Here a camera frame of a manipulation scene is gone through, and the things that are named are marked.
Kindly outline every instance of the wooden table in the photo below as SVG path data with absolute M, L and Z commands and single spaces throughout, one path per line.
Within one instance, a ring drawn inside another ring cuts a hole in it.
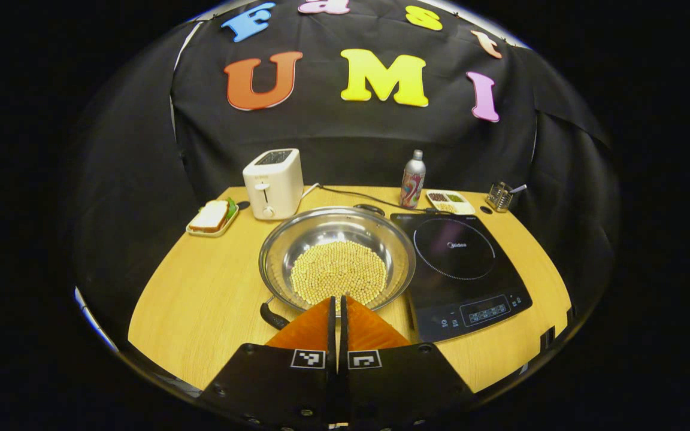
M 399 189 L 332 187 L 357 191 L 387 202 L 398 202 Z M 471 390 L 477 392 L 523 366 L 540 351 L 540 335 L 555 326 L 558 336 L 567 325 L 570 300 L 561 276 L 534 237 L 510 213 L 487 214 L 484 193 L 462 193 L 476 216 L 497 239 L 526 284 L 533 305 L 485 329 L 439 342 L 438 348 Z M 244 187 L 231 187 L 220 199 L 247 200 Z M 405 213 L 371 199 L 315 189 L 298 212 L 327 205 L 371 204 L 386 216 Z M 420 207 L 429 207 L 423 197 Z M 219 238 L 183 233 L 151 276 L 129 325 L 129 342 L 148 358 L 185 382 L 204 389 L 242 343 L 265 344 L 277 333 L 260 317 L 260 305 L 271 297 L 258 269 L 265 237 L 279 221 L 260 221 L 241 211 Z M 294 319 L 298 311 L 281 301 L 271 310 Z M 407 295 L 377 312 L 411 341 Z

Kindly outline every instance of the black cable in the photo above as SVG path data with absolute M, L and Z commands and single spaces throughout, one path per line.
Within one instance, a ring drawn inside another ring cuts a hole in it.
M 454 213 L 452 213 L 451 211 L 438 210 L 437 208 L 406 208 L 406 207 L 401 207 L 401 205 L 391 204 L 390 202 L 385 202 L 385 201 L 383 201 L 383 200 L 381 200 L 381 199 L 377 199 L 377 198 L 374 197 L 374 196 L 369 196 L 369 195 L 364 194 L 364 193 L 348 192 L 348 191 L 345 191 L 345 190 L 330 189 L 329 187 L 324 187 L 324 186 L 321 186 L 320 184 L 319 184 L 318 186 L 319 186 L 321 189 L 326 190 L 326 191 L 329 191 L 329 192 L 342 193 L 342 194 L 346 194 L 346 195 L 361 196 L 361 197 L 364 197 L 364 198 L 367 198 L 367 199 L 376 200 L 377 202 L 380 202 L 381 204 L 390 205 L 391 207 L 395 207 L 395 208 L 401 208 L 401 210 L 419 211 L 420 213 L 425 213 L 425 214 L 452 214 L 452 215 L 454 214 Z

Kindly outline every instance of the metal bowl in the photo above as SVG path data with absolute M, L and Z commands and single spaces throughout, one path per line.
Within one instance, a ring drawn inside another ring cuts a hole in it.
M 260 249 L 260 275 L 268 289 L 298 311 L 312 305 L 297 295 L 291 272 L 296 259 L 314 245 L 352 241 L 371 248 L 385 263 L 386 285 L 365 305 L 377 310 L 391 303 L 414 275 L 416 255 L 410 238 L 388 219 L 354 207 L 321 207 L 283 221 Z

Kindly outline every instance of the power cord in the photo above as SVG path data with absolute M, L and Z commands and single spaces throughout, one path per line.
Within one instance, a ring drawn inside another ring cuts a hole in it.
M 305 196 L 306 194 L 308 194 L 313 188 L 315 188 L 316 185 L 318 185 L 319 188 L 321 188 L 321 189 L 323 189 L 323 190 L 326 190 L 326 191 L 328 191 L 328 192 L 342 193 L 342 194 L 344 194 L 344 195 L 361 196 L 361 197 L 364 197 L 364 198 L 367 198 L 367 199 L 376 200 L 377 202 L 380 202 L 381 204 L 390 205 L 391 207 L 395 207 L 395 208 L 401 208 L 401 210 L 418 211 L 418 212 L 420 212 L 420 213 L 425 213 L 425 214 L 452 214 L 452 215 L 454 214 L 454 213 L 452 213 L 451 211 L 438 210 L 437 208 L 406 208 L 406 207 L 401 207 L 401 205 L 391 204 L 390 202 L 385 202 L 385 201 L 383 201 L 383 200 L 381 200 L 381 199 L 377 199 L 377 198 L 374 197 L 374 196 L 369 196 L 369 195 L 364 194 L 364 193 L 348 192 L 348 191 L 344 191 L 344 190 L 330 189 L 329 187 L 321 186 L 319 183 L 315 183 L 314 185 L 310 186 L 310 188 L 307 189 L 307 191 L 305 192 L 305 194 L 304 194 L 303 196 Z

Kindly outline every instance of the cooking zone circle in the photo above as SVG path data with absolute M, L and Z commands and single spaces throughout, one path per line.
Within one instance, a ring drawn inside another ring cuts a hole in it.
M 413 235 L 414 249 L 430 268 L 457 280 L 476 280 L 494 267 L 495 252 L 477 229 L 451 218 L 432 218 Z

